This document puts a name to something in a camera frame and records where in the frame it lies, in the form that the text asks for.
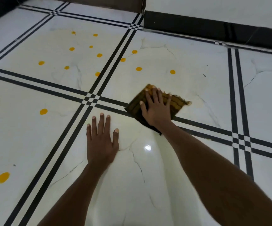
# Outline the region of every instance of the glossy floor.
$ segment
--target glossy floor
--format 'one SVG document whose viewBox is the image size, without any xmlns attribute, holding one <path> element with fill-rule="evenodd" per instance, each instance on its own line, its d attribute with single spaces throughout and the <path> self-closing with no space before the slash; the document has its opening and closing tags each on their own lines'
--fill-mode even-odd
<svg viewBox="0 0 272 226">
<path fill-rule="evenodd" d="M 192 102 L 175 124 L 272 199 L 272 54 L 143 30 L 141 14 L 29 0 L 0 18 L 0 225 L 36 225 L 110 114 L 120 151 L 86 225 L 218 225 L 163 136 L 124 110 L 147 84 Z"/>
</svg>

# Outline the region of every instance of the yellow dot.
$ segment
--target yellow dot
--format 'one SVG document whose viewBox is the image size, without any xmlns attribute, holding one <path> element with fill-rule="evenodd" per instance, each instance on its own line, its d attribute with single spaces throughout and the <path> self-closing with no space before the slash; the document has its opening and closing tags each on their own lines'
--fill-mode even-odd
<svg viewBox="0 0 272 226">
<path fill-rule="evenodd" d="M 0 183 L 4 183 L 6 182 L 6 180 L 9 178 L 10 173 L 9 172 L 5 172 L 0 174 Z"/>
<path fill-rule="evenodd" d="M 41 111 L 40 111 L 40 115 L 44 115 L 44 114 L 46 114 L 48 112 L 48 110 L 46 109 L 46 108 L 44 108 L 44 109 L 42 109 Z"/>
</svg>

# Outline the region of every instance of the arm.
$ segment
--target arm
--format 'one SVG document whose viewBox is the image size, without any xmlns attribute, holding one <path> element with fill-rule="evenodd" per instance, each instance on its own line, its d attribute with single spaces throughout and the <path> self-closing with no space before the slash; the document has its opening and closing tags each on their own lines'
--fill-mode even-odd
<svg viewBox="0 0 272 226">
<path fill-rule="evenodd" d="M 171 122 L 169 105 L 160 89 L 148 92 L 149 109 L 140 102 L 142 115 L 175 150 L 179 161 L 211 214 L 222 226 L 272 225 L 272 200 L 235 165 Z"/>
<path fill-rule="evenodd" d="M 104 129 L 104 114 L 100 114 L 98 132 L 96 117 L 92 117 L 91 125 L 87 125 L 87 159 L 85 167 L 77 180 L 66 190 L 55 203 L 38 226 L 74 225 L 84 226 L 88 206 L 100 176 L 113 162 L 119 149 L 119 130 L 113 132 L 113 143 L 110 137 L 110 116 L 106 118 Z"/>
</svg>

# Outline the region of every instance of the white wall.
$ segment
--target white wall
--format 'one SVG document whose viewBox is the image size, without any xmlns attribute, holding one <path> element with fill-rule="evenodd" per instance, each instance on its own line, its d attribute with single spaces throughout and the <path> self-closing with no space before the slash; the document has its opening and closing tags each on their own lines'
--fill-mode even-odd
<svg viewBox="0 0 272 226">
<path fill-rule="evenodd" d="M 147 0 L 146 10 L 272 28 L 272 0 Z"/>
</svg>

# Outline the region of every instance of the finger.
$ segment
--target finger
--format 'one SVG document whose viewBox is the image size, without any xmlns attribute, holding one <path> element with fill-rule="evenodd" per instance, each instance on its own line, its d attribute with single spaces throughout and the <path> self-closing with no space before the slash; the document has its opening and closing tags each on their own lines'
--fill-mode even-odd
<svg viewBox="0 0 272 226">
<path fill-rule="evenodd" d="M 159 99 L 159 102 L 164 104 L 163 103 L 163 97 L 162 97 L 162 91 L 160 88 L 158 88 L 158 99 Z"/>
<path fill-rule="evenodd" d="M 91 137 L 91 125 L 87 124 L 87 141 L 91 141 L 92 137 Z"/>
<path fill-rule="evenodd" d="M 119 143 L 118 143 L 118 138 L 119 138 L 119 129 L 116 128 L 113 132 L 113 149 L 114 151 L 118 151 L 119 149 Z"/>
<path fill-rule="evenodd" d="M 141 111 L 142 111 L 142 116 L 144 118 L 146 118 L 146 116 L 147 116 L 147 108 L 145 106 L 145 103 L 143 101 L 140 101 L 139 104 L 140 104 L 140 108 L 141 108 Z"/>
<path fill-rule="evenodd" d="M 151 99 L 151 96 L 149 95 L 148 89 L 145 89 L 145 97 L 147 98 L 149 106 L 151 106 L 153 104 L 153 101 Z"/>
<path fill-rule="evenodd" d="M 110 136 L 110 123 L 111 123 L 111 117 L 110 115 L 107 115 L 104 133 L 109 136 Z"/>
<path fill-rule="evenodd" d="M 97 136 L 96 117 L 92 117 L 92 138 Z"/>
<path fill-rule="evenodd" d="M 158 96 L 157 96 L 157 88 L 153 88 L 153 98 L 154 98 L 154 103 L 159 103 L 158 101 Z"/>
<path fill-rule="evenodd" d="M 169 98 L 168 98 L 167 103 L 166 103 L 166 106 L 167 106 L 167 107 L 169 107 L 169 106 L 170 106 L 170 104 L 171 104 L 171 100 L 172 100 L 172 95 L 171 95 L 171 94 L 169 94 Z"/>
<path fill-rule="evenodd" d="M 103 113 L 99 116 L 99 122 L 98 122 L 98 135 L 103 134 L 103 124 L 105 122 L 105 116 Z"/>
</svg>

